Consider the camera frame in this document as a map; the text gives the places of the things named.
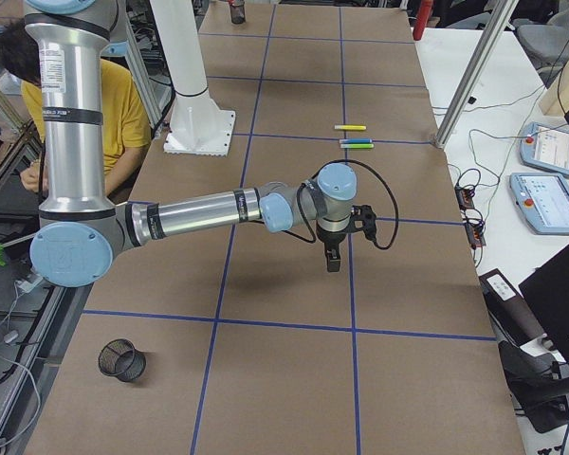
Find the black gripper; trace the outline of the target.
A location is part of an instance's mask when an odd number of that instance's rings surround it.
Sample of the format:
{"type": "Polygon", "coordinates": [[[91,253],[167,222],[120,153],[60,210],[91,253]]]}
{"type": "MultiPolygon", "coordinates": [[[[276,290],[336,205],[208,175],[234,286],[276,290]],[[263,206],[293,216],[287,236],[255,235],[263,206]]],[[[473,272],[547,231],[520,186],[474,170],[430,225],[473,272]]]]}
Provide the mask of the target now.
{"type": "Polygon", "coordinates": [[[340,243],[347,234],[362,231],[365,238],[376,242],[376,214],[369,205],[353,206],[350,215],[339,221],[326,218],[317,223],[317,235],[324,246],[328,272],[340,271],[340,243]]]}

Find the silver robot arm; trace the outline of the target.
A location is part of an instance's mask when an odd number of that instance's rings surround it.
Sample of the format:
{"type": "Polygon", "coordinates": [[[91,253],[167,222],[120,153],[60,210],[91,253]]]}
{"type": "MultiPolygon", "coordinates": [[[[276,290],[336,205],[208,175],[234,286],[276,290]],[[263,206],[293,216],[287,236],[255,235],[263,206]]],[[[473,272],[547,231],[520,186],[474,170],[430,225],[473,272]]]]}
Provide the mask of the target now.
{"type": "Polygon", "coordinates": [[[327,268],[340,268],[340,243],[362,232],[376,239],[376,217],[358,206],[352,160],[323,165],[301,185],[270,182],[178,203],[112,203],[103,174],[101,53],[122,43],[128,19],[120,1],[28,1],[27,33],[39,47],[47,191],[30,246],[37,272],[63,287],[106,274],[123,251],[177,234],[262,223],[271,232],[315,230],[327,268]]]}

